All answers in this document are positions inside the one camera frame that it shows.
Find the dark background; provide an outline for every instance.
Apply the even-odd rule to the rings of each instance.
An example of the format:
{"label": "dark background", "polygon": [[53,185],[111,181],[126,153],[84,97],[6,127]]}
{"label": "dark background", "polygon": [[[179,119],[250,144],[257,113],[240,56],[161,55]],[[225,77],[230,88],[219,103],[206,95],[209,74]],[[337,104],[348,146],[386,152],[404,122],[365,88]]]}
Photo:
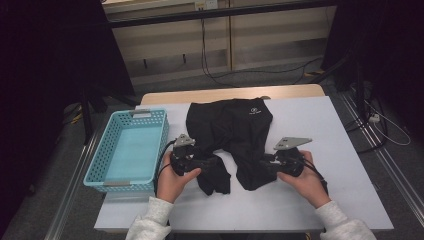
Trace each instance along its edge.
{"label": "dark background", "polygon": [[0,1],[0,235],[46,165],[64,108],[93,85],[134,94],[99,1]]}

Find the white logo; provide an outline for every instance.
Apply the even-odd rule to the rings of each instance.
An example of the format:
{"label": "white logo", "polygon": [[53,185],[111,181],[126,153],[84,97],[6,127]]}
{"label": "white logo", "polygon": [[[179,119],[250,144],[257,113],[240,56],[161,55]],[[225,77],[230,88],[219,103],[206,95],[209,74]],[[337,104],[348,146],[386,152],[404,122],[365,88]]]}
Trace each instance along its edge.
{"label": "white logo", "polygon": [[259,111],[257,108],[252,108],[252,109],[250,109],[249,114],[253,115],[253,114],[258,114],[258,113],[261,113],[261,111]]}

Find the metal bracket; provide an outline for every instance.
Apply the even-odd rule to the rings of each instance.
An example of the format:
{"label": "metal bracket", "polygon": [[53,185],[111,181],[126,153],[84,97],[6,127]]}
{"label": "metal bracket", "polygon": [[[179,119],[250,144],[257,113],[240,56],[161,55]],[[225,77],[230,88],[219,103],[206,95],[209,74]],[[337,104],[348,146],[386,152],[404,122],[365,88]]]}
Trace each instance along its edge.
{"label": "metal bracket", "polygon": [[275,145],[274,149],[288,150],[309,142],[312,142],[312,138],[283,137],[277,145]]}

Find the wrist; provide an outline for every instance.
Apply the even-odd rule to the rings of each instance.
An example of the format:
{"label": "wrist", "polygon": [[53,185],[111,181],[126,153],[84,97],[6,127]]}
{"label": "wrist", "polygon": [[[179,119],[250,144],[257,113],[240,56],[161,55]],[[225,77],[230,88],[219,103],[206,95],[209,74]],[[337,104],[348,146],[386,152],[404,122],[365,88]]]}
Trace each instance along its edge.
{"label": "wrist", "polygon": [[331,202],[331,198],[324,192],[324,194],[320,193],[319,195],[308,198],[308,201],[315,209],[318,209]]}

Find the white table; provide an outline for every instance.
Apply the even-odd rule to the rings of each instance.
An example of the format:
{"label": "white table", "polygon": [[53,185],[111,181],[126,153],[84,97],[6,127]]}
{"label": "white table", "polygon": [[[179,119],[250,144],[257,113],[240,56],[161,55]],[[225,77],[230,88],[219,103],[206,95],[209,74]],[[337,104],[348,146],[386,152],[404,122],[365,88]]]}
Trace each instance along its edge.
{"label": "white table", "polygon": [[[358,158],[328,97],[266,100],[274,116],[265,146],[274,153],[282,137],[308,137],[311,143],[299,149],[313,153],[318,170],[328,182],[329,193],[351,218],[364,220],[372,230],[393,229],[370,179]],[[185,127],[189,104],[144,105],[164,107],[168,112],[168,140]],[[246,191],[235,174],[237,166],[229,153],[215,152],[231,177],[231,194],[206,196],[190,182],[175,203],[170,223],[174,232],[305,232],[319,231],[323,225],[314,208],[289,185],[277,180],[256,191]],[[108,193],[95,229],[127,231],[137,214],[147,209],[149,194]]]}

